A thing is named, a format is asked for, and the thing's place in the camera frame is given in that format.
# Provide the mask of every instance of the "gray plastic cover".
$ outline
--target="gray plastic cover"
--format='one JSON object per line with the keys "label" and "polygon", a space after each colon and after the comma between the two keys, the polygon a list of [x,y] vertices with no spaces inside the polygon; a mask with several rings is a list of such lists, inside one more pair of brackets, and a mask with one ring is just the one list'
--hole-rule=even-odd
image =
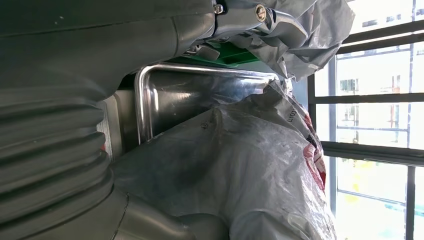
{"label": "gray plastic cover", "polygon": [[165,131],[112,168],[117,186],[168,214],[221,217],[234,240],[336,239],[322,146],[275,82]]}
{"label": "gray plastic cover", "polygon": [[277,74],[303,79],[322,69],[336,54],[342,41],[349,36],[355,14],[346,0],[261,0],[267,8],[289,14],[297,19],[309,38],[298,48],[281,43],[270,46],[253,37],[249,46],[239,37],[230,40],[246,48],[265,62]]}

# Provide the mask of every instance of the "metal window bar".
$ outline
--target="metal window bar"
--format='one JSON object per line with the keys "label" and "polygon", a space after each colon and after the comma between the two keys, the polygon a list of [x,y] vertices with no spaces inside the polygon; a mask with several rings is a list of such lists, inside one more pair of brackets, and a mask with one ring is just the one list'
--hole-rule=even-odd
{"label": "metal window bar", "polygon": [[[350,44],[360,41],[373,40],[378,38],[385,38],[394,35],[400,35],[405,33],[413,33],[424,30],[424,20],[415,20],[415,3],[413,0],[413,22],[390,26],[386,28],[380,28],[371,31],[360,32],[350,35],[344,44]],[[365,42],[360,44],[353,44],[343,46],[339,49],[337,54],[349,54],[352,52],[366,51],[372,49],[379,49],[392,46],[400,46],[405,44],[411,44],[408,49],[411,51],[413,56],[413,43],[424,41],[424,33],[411,34],[406,36],[399,36],[389,39],[376,40],[371,42]],[[316,129],[316,104],[330,104],[330,131],[334,128],[334,132],[330,132],[330,141],[323,141],[322,147],[324,154],[329,156],[329,174],[330,174],[330,206],[333,214],[336,214],[336,194],[338,191],[337,187],[337,176],[336,176],[336,157],[358,159],[375,162],[386,162],[394,164],[408,165],[407,171],[407,187],[406,187],[406,215],[405,215],[405,239],[414,239],[414,216],[415,216],[415,166],[424,166],[424,151],[409,148],[397,148],[397,147],[385,147],[385,146],[370,146],[352,143],[341,143],[336,142],[335,130],[337,125],[335,124],[335,104],[355,104],[355,103],[413,103],[413,102],[424,102],[424,93],[411,93],[412,89],[412,64],[410,65],[410,79],[409,79],[409,93],[406,94],[381,94],[381,95],[353,95],[353,96],[334,96],[336,95],[334,90],[336,88],[336,71],[335,71],[335,58],[329,62],[329,71],[333,74],[329,74],[329,92],[330,96],[315,96],[315,76],[311,75],[308,77],[308,109],[309,115],[312,120],[312,125]],[[408,105],[408,147],[409,147],[409,132],[410,132],[410,112],[411,104]]]}

